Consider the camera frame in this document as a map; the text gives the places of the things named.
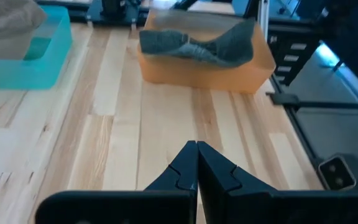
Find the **butcher block countertop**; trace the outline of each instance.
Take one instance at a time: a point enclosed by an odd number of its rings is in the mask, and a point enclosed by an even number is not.
[[[62,190],[142,190],[191,139],[277,189],[321,189],[269,81],[255,95],[155,85],[142,80],[137,31],[72,24],[72,34],[51,90],[0,90],[0,223],[33,223]]]

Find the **teal container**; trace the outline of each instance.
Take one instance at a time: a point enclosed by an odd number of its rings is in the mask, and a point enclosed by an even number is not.
[[[47,20],[34,32],[23,60],[0,60],[0,89],[44,90],[59,77],[72,44],[65,7],[42,6]]]

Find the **orange container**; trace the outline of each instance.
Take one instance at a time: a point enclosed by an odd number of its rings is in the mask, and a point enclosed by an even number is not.
[[[197,40],[211,40],[240,21],[235,17],[207,13],[153,10],[149,13],[145,29],[176,29]],[[255,93],[276,67],[258,23],[254,27],[252,46],[253,59],[236,68],[222,68],[191,59],[147,55],[141,52],[140,46],[137,54],[143,79],[148,82]]]

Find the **gray towel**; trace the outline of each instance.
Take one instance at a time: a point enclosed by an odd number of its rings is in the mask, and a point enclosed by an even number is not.
[[[143,30],[140,47],[145,54],[170,55],[212,63],[221,67],[238,67],[252,60],[252,35],[255,21],[236,24],[214,40],[202,42],[177,30]]]
[[[23,58],[46,17],[33,0],[0,0],[0,59]]]

